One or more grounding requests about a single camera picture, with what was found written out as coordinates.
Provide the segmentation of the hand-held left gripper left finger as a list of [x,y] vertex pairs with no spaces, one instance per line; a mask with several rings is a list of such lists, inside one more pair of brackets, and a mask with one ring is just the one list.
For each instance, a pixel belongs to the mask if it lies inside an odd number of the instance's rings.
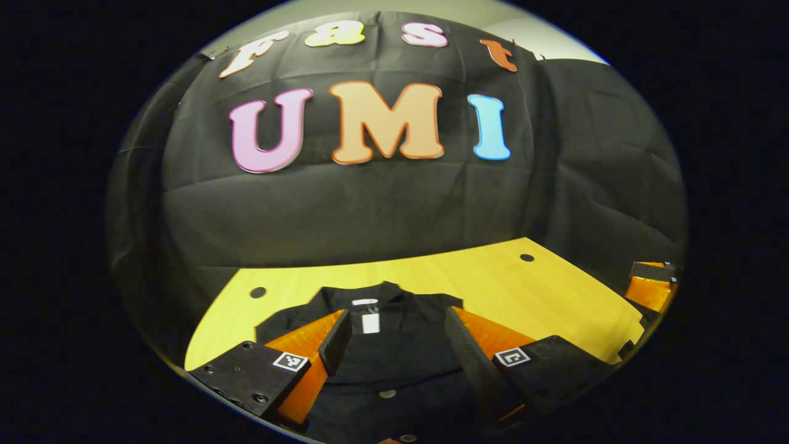
[[303,429],[351,336],[350,313],[338,310],[267,343],[237,343],[189,374],[256,417]]

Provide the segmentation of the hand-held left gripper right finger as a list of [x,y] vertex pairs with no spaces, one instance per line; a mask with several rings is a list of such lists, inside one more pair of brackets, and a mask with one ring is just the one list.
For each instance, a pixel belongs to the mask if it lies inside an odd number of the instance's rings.
[[609,364],[560,335],[527,335],[459,307],[444,329],[479,399],[486,427],[535,421],[609,377]]

